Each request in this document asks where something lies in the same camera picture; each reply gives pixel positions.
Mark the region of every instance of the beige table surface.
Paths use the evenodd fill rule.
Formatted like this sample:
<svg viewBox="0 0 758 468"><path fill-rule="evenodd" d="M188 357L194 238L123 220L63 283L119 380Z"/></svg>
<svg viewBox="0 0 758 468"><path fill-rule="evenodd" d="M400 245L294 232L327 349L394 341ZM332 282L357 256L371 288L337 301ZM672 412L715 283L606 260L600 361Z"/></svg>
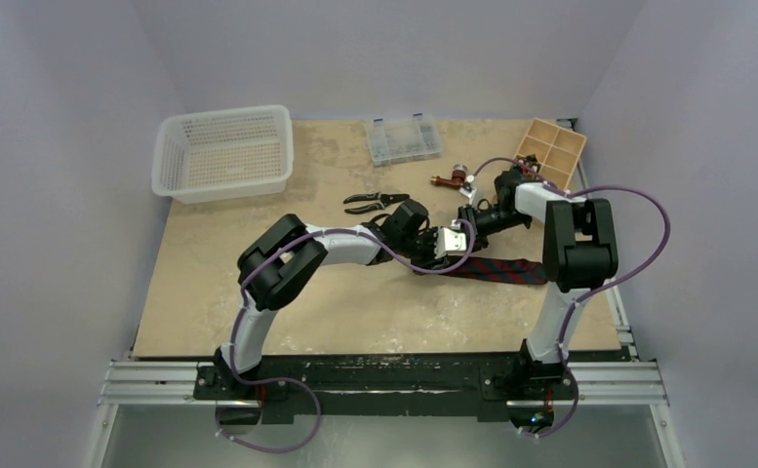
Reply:
<svg viewBox="0 0 758 468"><path fill-rule="evenodd" d="M471 171L493 156L512 156L529 120L439 123L441 158L374 168L360 122L294 122L295 163L277 195L183 205L174 202L135 343L137 357L211 355L227 340L238 309L238 255L286 213L319 226L353 226L377 213L352 215L341 200L354 193L409 193L434 225L456 216L464 198L433 187L464 163ZM493 164L478 186L493 196ZM477 255L541 260L542 225L490 237ZM519 348L537 320L545 287L417 276L396 262L318 270L279 312L266 354L507 351ZM603 294L583 312L572 347L618 349Z"/></svg>

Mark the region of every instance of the pliers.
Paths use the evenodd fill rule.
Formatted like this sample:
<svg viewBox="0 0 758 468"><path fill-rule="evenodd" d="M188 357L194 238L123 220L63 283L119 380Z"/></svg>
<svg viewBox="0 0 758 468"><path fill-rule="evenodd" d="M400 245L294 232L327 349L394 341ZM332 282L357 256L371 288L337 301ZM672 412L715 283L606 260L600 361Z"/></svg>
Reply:
<svg viewBox="0 0 758 468"><path fill-rule="evenodd" d="M365 205L363 207L357 207L357 208L346 208L344 209L345 213L351 214L351 215L362 215L364 213L374 212L377 210L384 210L388 206L394 204L394 203L400 203L404 202L405 200L409 199L410 195L406 193L395 193L395 194L385 194L381 192L376 193L357 193L355 195L350 195L349 197L344 199L344 203L353 203L353 202L371 202L373 200L377 200L375 203L371 203L370 205Z"/></svg>

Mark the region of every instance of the red and navy tie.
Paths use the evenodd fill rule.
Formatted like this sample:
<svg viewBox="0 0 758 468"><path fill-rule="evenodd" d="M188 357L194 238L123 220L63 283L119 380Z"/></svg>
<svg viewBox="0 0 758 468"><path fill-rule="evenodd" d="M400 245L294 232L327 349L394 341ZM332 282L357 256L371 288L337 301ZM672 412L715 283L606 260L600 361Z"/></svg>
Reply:
<svg viewBox="0 0 758 468"><path fill-rule="evenodd" d="M450 256L449 259L453 264L459 261L460 257ZM544 285L548 282L542 264L525 258L500 260L498 258L472 256L461 267L447 273L446 276L493 281L508 285Z"/></svg>

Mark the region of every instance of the gray floor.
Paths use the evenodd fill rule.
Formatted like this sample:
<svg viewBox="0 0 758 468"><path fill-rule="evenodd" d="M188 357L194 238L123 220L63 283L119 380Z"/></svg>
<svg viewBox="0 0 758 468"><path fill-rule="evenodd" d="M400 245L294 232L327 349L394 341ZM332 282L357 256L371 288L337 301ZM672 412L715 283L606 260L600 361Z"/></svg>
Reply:
<svg viewBox="0 0 758 468"><path fill-rule="evenodd" d="M558 407L559 411L567 408ZM664 467L648 407L580 407L538 443L510 424L459 417L325 416L315 439L287 454L258 453L215 437L214 409L128 407L116 419L105 467ZM246 439L298 441L312 424L256 427Z"/></svg>

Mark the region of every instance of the white plastic basket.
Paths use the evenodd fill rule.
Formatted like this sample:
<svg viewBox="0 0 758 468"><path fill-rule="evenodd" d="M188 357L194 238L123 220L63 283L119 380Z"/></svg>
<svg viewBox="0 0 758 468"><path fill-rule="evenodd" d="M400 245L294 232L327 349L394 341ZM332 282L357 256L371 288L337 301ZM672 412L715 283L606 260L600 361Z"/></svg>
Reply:
<svg viewBox="0 0 758 468"><path fill-rule="evenodd" d="M160 126L151 189L183 203L283 192L293 124L283 105L170 117Z"/></svg>

